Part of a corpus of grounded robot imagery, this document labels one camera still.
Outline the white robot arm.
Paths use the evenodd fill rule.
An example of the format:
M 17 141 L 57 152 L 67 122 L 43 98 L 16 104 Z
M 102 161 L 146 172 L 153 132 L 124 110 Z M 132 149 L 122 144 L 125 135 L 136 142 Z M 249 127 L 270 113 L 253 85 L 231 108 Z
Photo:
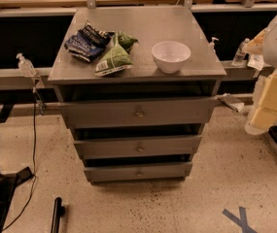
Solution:
M 245 124 L 247 133 L 260 135 L 277 123 L 277 16 L 244 50 L 261 55 L 264 63 L 274 68 L 271 75 L 256 82 L 254 105 Z

